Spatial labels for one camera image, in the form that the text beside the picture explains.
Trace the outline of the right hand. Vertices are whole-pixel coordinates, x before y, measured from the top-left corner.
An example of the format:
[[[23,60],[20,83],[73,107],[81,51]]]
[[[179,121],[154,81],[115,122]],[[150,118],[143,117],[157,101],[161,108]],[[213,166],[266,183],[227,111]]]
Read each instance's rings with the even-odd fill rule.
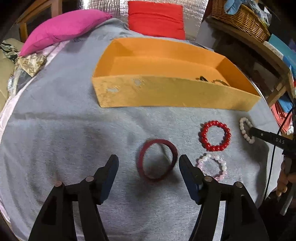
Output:
[[[277,188],[276,188],[277,197],[280,197],[283,193],[287,191],[288,182],[295,183],[295,181],[296,181],[296,174],[295,173],[286,174],[285,161],[283,161],[281,164],[280,175],[277,180]]]

